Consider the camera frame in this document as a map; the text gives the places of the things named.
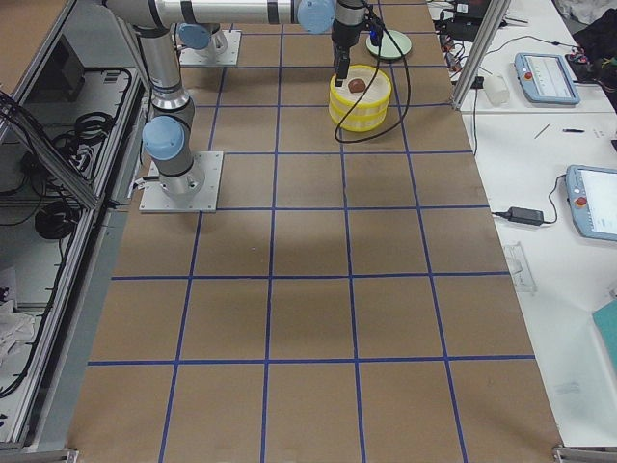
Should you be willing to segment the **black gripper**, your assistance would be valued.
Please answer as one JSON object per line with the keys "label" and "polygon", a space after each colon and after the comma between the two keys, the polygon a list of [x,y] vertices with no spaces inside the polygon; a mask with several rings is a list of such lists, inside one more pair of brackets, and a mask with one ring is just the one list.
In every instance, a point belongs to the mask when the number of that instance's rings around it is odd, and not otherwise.
{"label": "black gripper", "polygon": [[348,76],[350,50],[359,41],[358,28],[333,28],[331,38],[334,47],[334,87],[341,88]]}

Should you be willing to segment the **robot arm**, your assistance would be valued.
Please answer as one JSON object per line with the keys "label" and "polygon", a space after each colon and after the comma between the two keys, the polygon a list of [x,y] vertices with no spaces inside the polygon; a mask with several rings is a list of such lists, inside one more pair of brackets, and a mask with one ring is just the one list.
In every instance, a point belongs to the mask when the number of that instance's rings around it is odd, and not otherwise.
{"label": "robot arm", "polygon": [[350,50],[367,29],[364,1],[104,1],[135,31],[152,87],[157,116],[169,114],[191,123],[194,103],[182,84],[170,29],[174,24],[300,24],[312,34],[332,31],[335,85],[350,67]]}
{"label": "robot arm", "polygon": [[181,23],[175,36],[180,39],[180,51],[193,50],[207,61],[215,60],[228,49],[228,41],[219,23]]}

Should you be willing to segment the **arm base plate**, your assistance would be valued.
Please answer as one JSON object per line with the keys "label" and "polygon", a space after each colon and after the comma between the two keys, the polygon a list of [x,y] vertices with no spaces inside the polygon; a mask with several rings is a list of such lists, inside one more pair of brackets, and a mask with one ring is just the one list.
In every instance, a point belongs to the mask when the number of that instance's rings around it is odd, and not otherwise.
{"label": "arm base plate", "polygon": [[193,151],[192,169],[181,177],[160,176],[153,161],[148,174],[156,180],[144,186],[140,210],[145,213],[213,213],[217,210],[223,170],[222,151]]}
{"label": "arm base plate", "polygon": [[242,33],[219,30],[210,34],[203,29],[186,29],[176,34],[179,39],[179,62],[182,68],[235,67],[239,58]]}

